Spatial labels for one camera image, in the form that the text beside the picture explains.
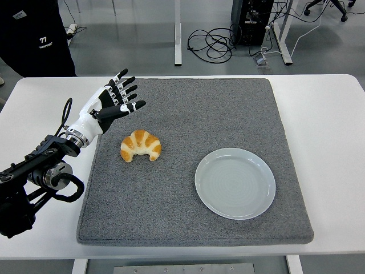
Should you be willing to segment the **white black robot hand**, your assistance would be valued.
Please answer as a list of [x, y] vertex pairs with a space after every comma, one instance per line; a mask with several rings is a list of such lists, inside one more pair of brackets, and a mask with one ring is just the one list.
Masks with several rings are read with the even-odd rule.
[[84, 146], [93, 139], [104, 134], [116, 119], [125, 117], [142, 108], [146, 102], [133, 100], [137, 97], [134, 91], [137, 85], [133, 84], [135, 77], [124, 79], [127, 74], [125, 68], [88, 100], [79, 113], [79, 119], [66, 130], [68, 138], [75, 138]]

